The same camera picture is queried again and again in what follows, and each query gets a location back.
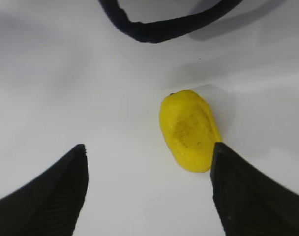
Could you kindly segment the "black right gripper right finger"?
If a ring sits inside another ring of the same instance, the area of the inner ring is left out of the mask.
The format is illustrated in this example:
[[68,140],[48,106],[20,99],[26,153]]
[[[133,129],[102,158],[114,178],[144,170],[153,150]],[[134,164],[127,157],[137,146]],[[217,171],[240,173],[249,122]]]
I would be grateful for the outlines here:
[[223,142],[214,147],[213,201],[227,236],[299,236],[299,195]]

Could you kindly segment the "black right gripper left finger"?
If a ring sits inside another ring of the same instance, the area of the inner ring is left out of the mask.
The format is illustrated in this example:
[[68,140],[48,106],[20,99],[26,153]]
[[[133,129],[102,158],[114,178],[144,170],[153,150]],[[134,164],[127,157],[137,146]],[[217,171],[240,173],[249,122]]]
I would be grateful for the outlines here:
[[0,199],[0,236],[71,236],[85,202],[89,169],[78,144],[45,172]]

